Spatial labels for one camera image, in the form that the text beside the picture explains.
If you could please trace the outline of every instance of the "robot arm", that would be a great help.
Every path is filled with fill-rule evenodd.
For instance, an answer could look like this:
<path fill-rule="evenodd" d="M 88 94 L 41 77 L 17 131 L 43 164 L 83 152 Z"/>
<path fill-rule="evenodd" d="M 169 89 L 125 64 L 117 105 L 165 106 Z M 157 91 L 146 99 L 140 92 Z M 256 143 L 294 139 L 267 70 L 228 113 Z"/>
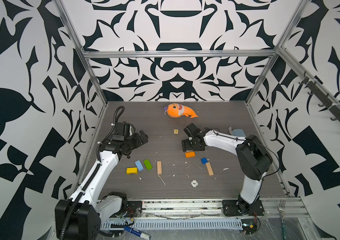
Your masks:
<path fill-rule="evenodd" d="M 184 131 L 189 139 L 182 141 L 182 149 L 186 151 L 204 151 L 205 146 L 217 147 L 238 156 L 240 167 L 245 175 L 243 187 L 238 197 L 238 211 L 249 214 L 253 205 L 259 199 L 259 190 L 262 179 L 266 175 L 272 158 L 266 149 L 259 145 L 259 139 L 249 137 L 235 137 L 205 128 L 197 128 L 193 123 L 189 124 Z"/>
<path fill-rule="evenodd" d="M 68 200 L 60 200 L 55 207 L 59 239 L 96 239 L 101 223 L 113 214 L 123 214 L 127 208 L 126 195 L 118 192 L 110 193 L 97 204 L 100 192 L 120 158 L 123 155 L 130 158 L 132 150 L 148 142 L 143 131 L 135 132 L 132 124 L 116 122 L 117 119 L 114 117 L 114 132 L 109 134 L 111 139 L 100 143 L 99 155 L 86 178 Z"/>

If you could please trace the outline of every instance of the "orange plush toy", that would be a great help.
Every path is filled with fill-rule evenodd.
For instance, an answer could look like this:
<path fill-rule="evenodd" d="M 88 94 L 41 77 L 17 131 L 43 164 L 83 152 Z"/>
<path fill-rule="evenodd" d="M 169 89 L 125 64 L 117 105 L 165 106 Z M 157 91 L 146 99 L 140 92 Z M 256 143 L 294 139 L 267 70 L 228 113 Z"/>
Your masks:
<path fill-rule="evenodd" d="M 179 118 L 180 116 L 191 116 L 191 118 L 198 117 L 198 115 L 191 108 L 178 103 L 172 103 L 163 109 L 165 114 L 167 112 L 167 114 L 172 118 Z"/>

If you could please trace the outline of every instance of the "perforated metal strip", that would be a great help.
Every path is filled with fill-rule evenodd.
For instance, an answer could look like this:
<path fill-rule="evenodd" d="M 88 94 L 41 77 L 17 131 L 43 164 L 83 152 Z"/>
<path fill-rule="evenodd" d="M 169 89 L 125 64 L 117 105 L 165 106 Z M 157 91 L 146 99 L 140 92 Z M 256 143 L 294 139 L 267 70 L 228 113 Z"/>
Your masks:
<path fill-rule="evenodd" d="M 109 230 L 110 224 L 124 224 L 112 220 L 102 224 L 101 229 Z M 133 228 L 138 230 L 183 230 L 183 229 L 232 229 L 243 230 L 240 219 L 165 219 L 136 220 Z"/>

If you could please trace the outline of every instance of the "black and white patterned wall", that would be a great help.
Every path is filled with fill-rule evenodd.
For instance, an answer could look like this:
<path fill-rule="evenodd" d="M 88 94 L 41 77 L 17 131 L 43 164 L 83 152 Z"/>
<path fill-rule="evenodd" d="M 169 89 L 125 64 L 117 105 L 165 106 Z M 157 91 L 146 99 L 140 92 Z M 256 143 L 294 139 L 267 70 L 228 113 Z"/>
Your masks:
<path fill-rule="evenodd" d="M 0 0 L 0 239 L 46 239 L 102 108 L 50 0 Z"/>
<path fill-rule="evenodd" d="M 87 51 L 273 49 L 298 0 L 64 0 Z M 245 100 L 266 57 L 93 59 L 107 100 Z"/>
<path fill-rule="evenodd" d="M 267 57 L 91 59 L 108 101 L 246 100 Z"/>
<path fill-rule="evenodd" d="M 340 100 L 340 0 L 313 0 L 286 44 Z M 340 123 L 279 58 L 251 106 L 322 237 L 340 240 Z"/>

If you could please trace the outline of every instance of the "metal fork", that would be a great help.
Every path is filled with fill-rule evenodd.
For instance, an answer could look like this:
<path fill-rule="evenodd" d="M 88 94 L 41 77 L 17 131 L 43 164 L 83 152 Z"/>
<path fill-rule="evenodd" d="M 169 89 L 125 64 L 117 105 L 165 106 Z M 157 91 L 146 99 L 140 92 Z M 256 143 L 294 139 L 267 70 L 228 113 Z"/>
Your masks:
<path fill-rule="evenodd" d="M 283 239 L 286 239 L 285 205 L 286 205 L 286 201 L 285 200 L 281 200 L 280 203 L 279 203 L 279 208 L 278 208 L 280 216 L 282 218 L 282 234 L 283 234 Z"/>

